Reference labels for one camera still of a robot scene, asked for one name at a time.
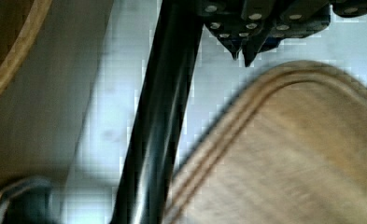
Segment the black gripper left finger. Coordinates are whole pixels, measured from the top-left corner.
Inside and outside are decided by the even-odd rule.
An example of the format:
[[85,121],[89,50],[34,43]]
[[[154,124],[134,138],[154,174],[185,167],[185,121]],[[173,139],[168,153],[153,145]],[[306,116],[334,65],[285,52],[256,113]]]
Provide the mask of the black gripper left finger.
[[239,52],[253,61],[260,50],[258,37],[265,23],[265,0],[203,0],[205,27],[234,60]]

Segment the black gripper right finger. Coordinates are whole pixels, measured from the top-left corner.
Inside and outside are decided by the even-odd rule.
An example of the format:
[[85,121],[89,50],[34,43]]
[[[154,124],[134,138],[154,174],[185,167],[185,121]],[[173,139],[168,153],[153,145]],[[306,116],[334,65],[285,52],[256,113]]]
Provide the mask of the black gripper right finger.
[[332,13],[342,18],[367,15],[367,0],[244,0],[242,18],[260,29],[244,42],[245,66],[286,38],[306,38],[326,29]]

